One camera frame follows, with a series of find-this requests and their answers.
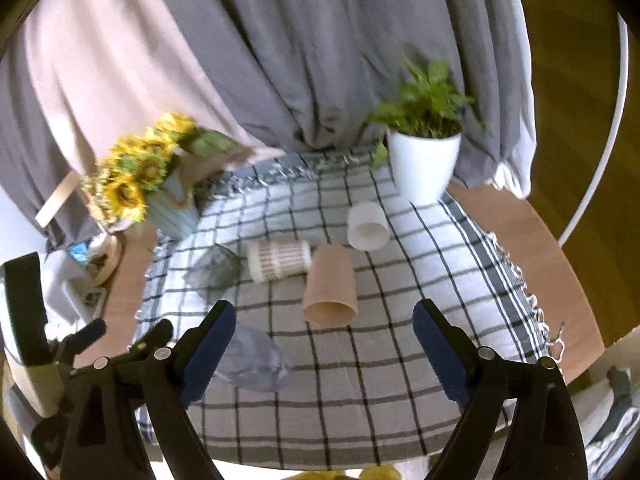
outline metal bolt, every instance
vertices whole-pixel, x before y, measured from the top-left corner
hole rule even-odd
[[[547,370],[553,370],[556,367],[556,362],[551,357],[547,356],[541,357],[539,363]]]
[[[163,361],[167,359],[171,355],[171,349],[167,346],[163,346],[154,352],[154,357],[158,359],[158,361]]]
[[[478,349],[478,356],[485,361],[490,361],[495,357],[495,352],[488,346],[481,346]]]
[[[98,357],[94,361],[94,368],[96,370],[102,370],[108,363],[109,363],[109,360],[106,357]]]

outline gray curtain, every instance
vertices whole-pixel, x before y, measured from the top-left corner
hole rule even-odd
[[[306,151],[374,139],[363,122],[408,77],[403,56],[448,59],[477,103],[463,114],[457,179],[495,173],[520,135],[521,55],[508,0],[165,0],[239,123]]]
[[[46,228],[34,222],[69,171],[31,85],[20,30],[0,59],[0,184],[25,218],[47,237],[49,250],[68,248],[99,232],[78,193],[69,197]]]

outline checkered tablecloth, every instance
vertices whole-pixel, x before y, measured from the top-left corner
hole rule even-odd
[[[525,283],[495,243],[445,195],[415,208],[396,194],[388,166],[371,171],[369,153],[291,155],[225,174],[210,190],[198,231],[156,247],[137,336],[159,319],[175,338],[210,305],[183,275],[213,244],[243,258],[245,242],[303,238],[347,247],[350,205],[379,202],[392,228],[383,248],[350,248],[360,315],[347,328],[318,329],[302,317],[305,277],[253,283],[246,265],[224,298],[243,324],[267,333],[292,365],[287,388],[261,394],[214,378],[189,416],[210,455],[247,465],[336,469],[388,463],[440,450],[460,411],[442,391],[412,329],[412,309],[432,298],[477,345],[535,362],[545,338]],[[511,417],[504,410],[504,422]],[[148,415],[138,422],[153,441]]]

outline blue gripper pad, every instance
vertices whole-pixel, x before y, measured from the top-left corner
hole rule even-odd
[[[415,336],[442,384],[444,393],[464,410],[470,397],[466,389],[467,374],[462,362],[422,302],[414,307],[413,321]]]
[[[184,368],[184,387],[180,393],[180,403],[185,410],[192,402],[204,396],[213,373],[236,332],[236,310],[228,301],[225,303],[226,306],[202,337],[200,345]]]

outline orange cup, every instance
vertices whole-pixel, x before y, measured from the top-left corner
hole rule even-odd
[[[305,319],[322,328],[350,325],[358,315],[356,277],[342,245],[319,246],[306,276]]]

